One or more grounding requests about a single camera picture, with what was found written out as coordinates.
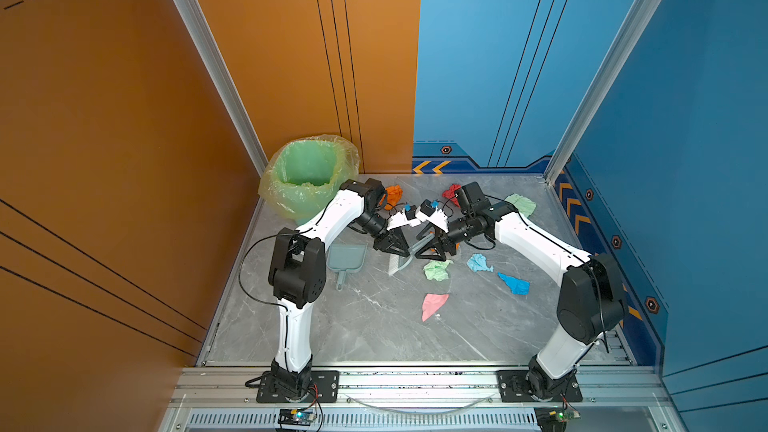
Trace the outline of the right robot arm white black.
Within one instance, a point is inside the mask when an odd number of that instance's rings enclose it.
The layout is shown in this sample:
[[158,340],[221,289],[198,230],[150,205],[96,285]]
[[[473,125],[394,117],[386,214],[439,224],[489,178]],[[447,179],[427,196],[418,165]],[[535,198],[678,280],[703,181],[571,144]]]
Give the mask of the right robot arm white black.
[[471,182],[456,192],[461,216],[434,227],[433,238],[417,250],[425,260],[445,261],[456,246],[483,235],[506,245],[542,269],[559,287],[558,325],[547,344],[532,357],[522,392],[537,401],[563,398],[575,382],[576,366],[598,340],[629,312],[617,261],[591,254],[535,225],[519,209],[486,195]]

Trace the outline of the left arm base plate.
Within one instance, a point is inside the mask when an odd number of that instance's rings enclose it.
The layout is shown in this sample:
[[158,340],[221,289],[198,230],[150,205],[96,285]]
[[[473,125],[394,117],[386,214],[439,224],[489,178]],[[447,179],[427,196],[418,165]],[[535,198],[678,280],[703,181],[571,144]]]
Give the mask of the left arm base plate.
[[321,404],[338,399],[340,372],[315,370],[302,373],[265,372],[261,377],[258,403],[306,403],[317,399]]

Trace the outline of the grey-blue dustpan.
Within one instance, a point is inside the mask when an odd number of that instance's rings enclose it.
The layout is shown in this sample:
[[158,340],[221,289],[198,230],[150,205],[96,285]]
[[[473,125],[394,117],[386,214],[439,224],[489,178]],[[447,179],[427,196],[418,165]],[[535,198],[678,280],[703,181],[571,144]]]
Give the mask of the grey-blue dustpan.
[[359,272],[365,262],[367,248],[359,244],[333,244],[328,250],[327,268],[336,274],[336,290],[341,291],[347,277]]

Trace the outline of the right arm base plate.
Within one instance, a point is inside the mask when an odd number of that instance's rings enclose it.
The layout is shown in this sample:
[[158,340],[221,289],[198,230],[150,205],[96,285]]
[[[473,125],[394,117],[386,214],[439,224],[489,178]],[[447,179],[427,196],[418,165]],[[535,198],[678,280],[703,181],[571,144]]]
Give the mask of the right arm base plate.
[[496,372],[501,400],[512,402],[583,401],[576,371],[552,379],[538,370],[499,370]]

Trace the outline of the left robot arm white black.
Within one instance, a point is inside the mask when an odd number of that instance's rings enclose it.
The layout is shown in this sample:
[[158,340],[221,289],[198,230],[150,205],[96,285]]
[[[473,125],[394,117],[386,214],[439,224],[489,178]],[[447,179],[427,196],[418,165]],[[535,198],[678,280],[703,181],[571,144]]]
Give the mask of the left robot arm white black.
[[279,307],[278,349],[271,373],[286,387],[301,391],[311,375],[311,319],[326,283],[326,252],[350,224],[373,238],[377,251],[405,257],[404,234],[390,230],[379,213],[386,189],[376,179],[344,182],[330,203],[297,230],[283,229],[275,240],[268,282]]

